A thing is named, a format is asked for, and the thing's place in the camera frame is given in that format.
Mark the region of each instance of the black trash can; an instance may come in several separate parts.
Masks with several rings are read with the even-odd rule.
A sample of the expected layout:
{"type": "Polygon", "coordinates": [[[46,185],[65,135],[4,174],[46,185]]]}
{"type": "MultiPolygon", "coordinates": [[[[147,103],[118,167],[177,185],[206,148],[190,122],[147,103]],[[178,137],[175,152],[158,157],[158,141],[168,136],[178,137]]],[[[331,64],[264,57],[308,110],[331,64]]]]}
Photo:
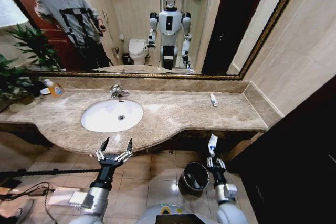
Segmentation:
{"type": "Polygon", "coordinates": [[[122,54],[122,63],[124,63],[124,65],[132,65],[133,64],[133,60],[130,57],[130,54],[128,52],[122,54]]]}
{"type": "Polygon", "coordinates": [[[200,194],[209,184],[209,174],[206,168],[197,162],[191,162],[184,168],[179,186],[189,194],[200,194]]]}

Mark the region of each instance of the mirror frame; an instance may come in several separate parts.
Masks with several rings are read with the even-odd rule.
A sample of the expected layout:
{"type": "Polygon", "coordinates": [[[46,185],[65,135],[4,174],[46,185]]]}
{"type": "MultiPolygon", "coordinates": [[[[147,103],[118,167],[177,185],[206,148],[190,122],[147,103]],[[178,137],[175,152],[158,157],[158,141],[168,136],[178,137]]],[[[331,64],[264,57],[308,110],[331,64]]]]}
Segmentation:
{"type": "Polygon", "coordinates": [[[99,73],[99,72],[52,72],[36,71],[27,73],[28,76],[57,76],[57,77],[94,77],[94,78],[166,78],[166,79],[198,79],[198,80],[243,80],[247,70],[260,52],[262,46],[273,30],[275,24],[285,10],[290,0],[279,0],[272,15],[267,21],[257,42],[245,61],[239,75],[206,75],[206,74],[178,74],[178,73],[99,73]]]}

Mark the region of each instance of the gray hoodie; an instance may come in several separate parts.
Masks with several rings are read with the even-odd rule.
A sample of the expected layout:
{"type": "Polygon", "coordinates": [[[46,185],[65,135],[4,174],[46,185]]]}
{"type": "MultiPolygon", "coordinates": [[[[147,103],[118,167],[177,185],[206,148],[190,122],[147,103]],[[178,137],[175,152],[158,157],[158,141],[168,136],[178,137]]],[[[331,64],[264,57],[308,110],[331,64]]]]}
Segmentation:
{"type": "Polygon", "coordinates": [[[87,45],[88,37],[100,43],[92,24],[99,15],[87,0],[36,0],[35,12],[44,20],[55,19],[79,48],[87,45]]]}

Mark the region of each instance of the person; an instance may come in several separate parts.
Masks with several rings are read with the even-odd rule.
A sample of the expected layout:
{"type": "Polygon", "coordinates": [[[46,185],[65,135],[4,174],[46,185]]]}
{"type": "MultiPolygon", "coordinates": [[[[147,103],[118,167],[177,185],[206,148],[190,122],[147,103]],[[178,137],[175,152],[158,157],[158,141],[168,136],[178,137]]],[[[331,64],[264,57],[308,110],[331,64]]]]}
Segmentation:
{"type": "Polygon", "coordinates": [[[12,216],[5,218],[0,215],[1,224],[20,224],[30,213],[34,204],[33,199],[27,200],[18,209],[15,210],[12,216]]]}
{"type": "Polygon", "coordinates": [[[85,70],[112,64],[100,41],[106,31],[103,20],[87,0],[36,0],[35,12],[62,27],[78,49],[85,70]]]}

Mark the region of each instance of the white sink basin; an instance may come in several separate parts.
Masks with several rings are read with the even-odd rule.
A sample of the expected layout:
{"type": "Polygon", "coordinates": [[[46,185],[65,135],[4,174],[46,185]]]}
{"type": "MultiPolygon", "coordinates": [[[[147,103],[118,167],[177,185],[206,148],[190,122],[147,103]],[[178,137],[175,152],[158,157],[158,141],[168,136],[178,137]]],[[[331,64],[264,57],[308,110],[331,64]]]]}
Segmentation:
{"type": "Polygon", "coordinates": [[[83,127],[90,131],[118,132],[136,126],[142,115],[142,107],[136,102],[110,100],[85,110],[81,122],[83,127]]]}

